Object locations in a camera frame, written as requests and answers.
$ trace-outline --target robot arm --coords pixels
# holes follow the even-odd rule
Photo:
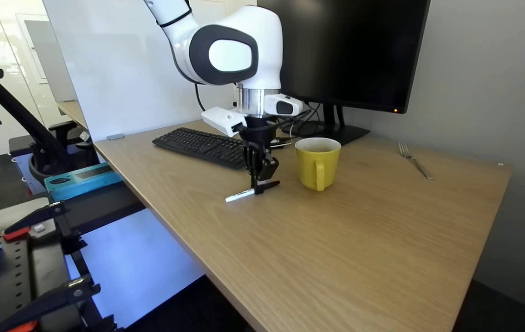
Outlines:
[[[200,25],[186,0],[145,3],[163,29],[175,66],[186,79],[208,84],[237,82],[239,110],[248,115],[300,112],[296,99],[274,93],[280,88],[281,23],[272,10],[245,5],[224,19]]]

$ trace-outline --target black monitor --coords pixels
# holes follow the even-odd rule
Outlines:
[[[281,19],[281,91],[322,102],[324,121],[298,125],[300,136],[348,141],[364,134],[344,125],[342,104],[407,110],[429,0],[257,0],[257,5]]]

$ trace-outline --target black keyboard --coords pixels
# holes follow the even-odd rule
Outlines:
[[[178,126],[152,139],[156,147],[169,149],[193,158],[208,160],[219,165],[241,169],[243,160],[243,139]]]

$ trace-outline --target desk surface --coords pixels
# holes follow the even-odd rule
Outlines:
[[[81,106],[77,102],[77,99],[70,99],[70,101],[58,101],[57,106],[60,108],[60,112],[64,112],[66,115],[70,115],[73,121],[77,121],[82,126],[88,126],[84,123]]]
[[[224,202],[248,174],[156,149],[162,132],[97,149],[259,329],[451,329],[510,176],[412,149],[425,180],[368,134],[324,193],[298,184],[283,149],[280,185]]]

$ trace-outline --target yellow cup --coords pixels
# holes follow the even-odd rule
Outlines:
[[[294,143],[300,182],[315,191],[324,191],[335,180],[340,143],[331,138],[313,136]]]

